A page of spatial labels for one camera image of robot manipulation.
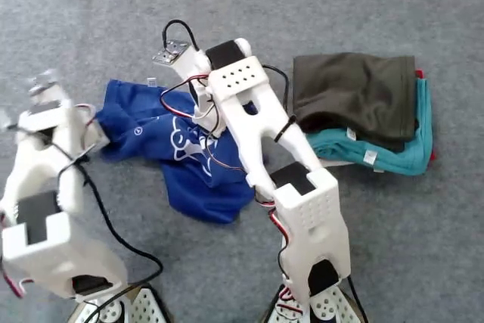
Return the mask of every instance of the clothing tag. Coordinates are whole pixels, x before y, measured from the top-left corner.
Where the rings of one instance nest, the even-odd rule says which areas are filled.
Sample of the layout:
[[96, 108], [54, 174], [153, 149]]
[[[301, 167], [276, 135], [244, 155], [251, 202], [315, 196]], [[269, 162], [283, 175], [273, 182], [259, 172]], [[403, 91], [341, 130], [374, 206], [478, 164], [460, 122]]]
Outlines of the clothing tag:
[[376, 151], [366, 151], [363, 161], [373, 166], [377, 159], [377, 155], [378, 153]]
[[350, 128], [346, 129], [346, 136], [353, 140], [353, 141], [356, 141], [356, 133], [353, 132]]
[[148, 77], [146, 78], [146, 83], [148, 84], [148, 87], [157, 87], [158, 79], [156, 77]]

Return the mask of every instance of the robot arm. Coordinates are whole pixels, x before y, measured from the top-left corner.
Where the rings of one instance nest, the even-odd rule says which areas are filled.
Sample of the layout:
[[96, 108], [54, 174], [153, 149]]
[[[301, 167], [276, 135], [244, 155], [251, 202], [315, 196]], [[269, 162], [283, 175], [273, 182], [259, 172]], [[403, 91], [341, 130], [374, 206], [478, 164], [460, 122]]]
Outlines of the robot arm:
[[[86, 120], [56, 82], [36, 85], [30, 96], [34, 105], [20, 115], [14, 168], [0, 201], [3, 261], [63, 298], [116, 293], [127, 285], [123, 262], [73, 218], [82, 212], [82, 175], [52, 144], [25, 132], [42, 133], [77, 156]], [[86, 141], [102, 139], [97, 124], [87, 131]]]
[[[321, 166], [300, 127], [284, 111], [246, 40], [226, 42], [196, 54], [186, 47], [165, 65], [184, 79], [208, 74], [206, 87], [192, 85], [191, 90], [196, 90], [196, 102], [197, 95], [211, 96], [216, 110], [208, 113], [206, 120], [194, 122], [210, 130], [206, 126], [214, 123], [208, 121], [219, 113], [237, 142], [247, 183], [275, 202], [280, 228], [287, 235], [287, 246], [284, 239], [280, 253], [284, 283], [308, 308], [312, 297], [326, 294], [350, 273], [348, 229], [340, 212], [337, 180]], [[167, 56], [166, 52], [157, 57]], [[193, 70], [187, 64], [203, 64], [205, 68]], [[244, 105], [249, 103], [257, 109], [255, 115], [245, 111]], [[296, 162], [269, 175], [262, 162], [263, 136], [280, 143]]]

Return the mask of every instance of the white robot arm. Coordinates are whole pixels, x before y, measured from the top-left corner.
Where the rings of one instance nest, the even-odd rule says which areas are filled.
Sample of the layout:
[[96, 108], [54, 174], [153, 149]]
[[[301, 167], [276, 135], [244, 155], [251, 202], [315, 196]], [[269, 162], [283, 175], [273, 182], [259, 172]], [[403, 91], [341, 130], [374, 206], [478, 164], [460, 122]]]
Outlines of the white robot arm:
[[[94, 115], [81, 113], [54, 80], [36, 84], [29, 93], [33, 106], [17, 124], [0, 116], [2, 128], [17, 130], [14, 168], [0, 200], [0, 268], [4, 277], [6, 264], [59, 297], [99, 306], [128, 287], [127, 271], [105, 243], [90, 238], [75, 220], [83, 210], [85, 180], [73, 158], [94, 145], [102, 147], [107, 139]], [[147, 290], [140, 297], [151, 296]], [[158, 321], [165, 323], [166, 316], [152, 300]], [[89, 307], [76, 322], [84, 323], [94, 312]], [[92, 321], [129, 323], [131, 308], [123, 297]]]
[[[191, 81], [195, 115], [206, 115], [193, 121], [206, 130], [216, 128], [214, 135], [226, 125], [237, 142], [247, 183], [274, 201], [277, 216], [273, 212], [271, 219], [284, 234], [279, 263], [285, 290], [266, 321], [303, 323], [312, 315], [321, 321], [341, 321], [337, 306], [349, 317], [351, 307], [334, 301], [346, 301], [337, 285], [350, 274], [349, 236], [337, 180], [321, 166], [294, 118], [286, 114], [249, 43], [236, 39], [206, 52], [187, 42], [167, 44], [176, 47], [160, 51], [156, 63], [173, 68], [183, 79], [208, 75], [208, 83]], [[257, 109], [255, 115], [244, 109], [249, 103]], [[223, 123], [217, 124], [220, 117]], [[296, 162], [269, 175], [262, 162], [263, 136], [281, 144]], [[354, 313], [351, 319], [358, 321]]]

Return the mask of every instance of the blue cloth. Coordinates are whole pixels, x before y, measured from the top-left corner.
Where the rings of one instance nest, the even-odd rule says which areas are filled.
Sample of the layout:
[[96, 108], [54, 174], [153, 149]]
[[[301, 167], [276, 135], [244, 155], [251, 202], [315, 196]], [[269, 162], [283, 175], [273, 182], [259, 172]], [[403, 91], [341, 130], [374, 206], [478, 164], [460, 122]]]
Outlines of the blue cloth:
[[419, 175], [425, 172], [432, 153], [432, 107], [430, 90], [425, 79], [417, 79], [418, 128], [415, 138], [405, 143], [405, 150], [393, 153], [366, 141], [353, 141], [346, 136], [345, 129], [327, 129], [308, 134], [309, 144], [316, 154], [328, 160], [345, 160], [371, 166], [363, 161], [366, 151], [376, 151], [373, 168], [404, 175]]
[[[214, 163], [205, 149], [206, 133], [190, 119], [174, 116], [160, 103], [165, 88], [115, 79], [109, 81], [98, 120], [111, 143], [101, 156], [116, 162], [131, 157], [158, 160], [173, 208], [204, 221], [229, 223], [254, 196], [246, 174]], [[193, 113], [186, 92], [166, 94], [166, 102]], [[241, 166], [230, 132], [210, 139], [212, 155], [231, 166]]]

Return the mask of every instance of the dark green cloth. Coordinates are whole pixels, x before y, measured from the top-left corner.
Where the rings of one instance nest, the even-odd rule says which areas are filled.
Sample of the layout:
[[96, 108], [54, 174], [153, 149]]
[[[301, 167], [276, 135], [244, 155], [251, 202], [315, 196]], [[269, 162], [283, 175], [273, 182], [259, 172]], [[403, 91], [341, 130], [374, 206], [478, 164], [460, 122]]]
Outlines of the dark green cloth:
[[293, 111], [304, 132], [349, 127], [391, 151], [403, 151], [415, 135], [413, 57], [300, 56], [293, 80]]

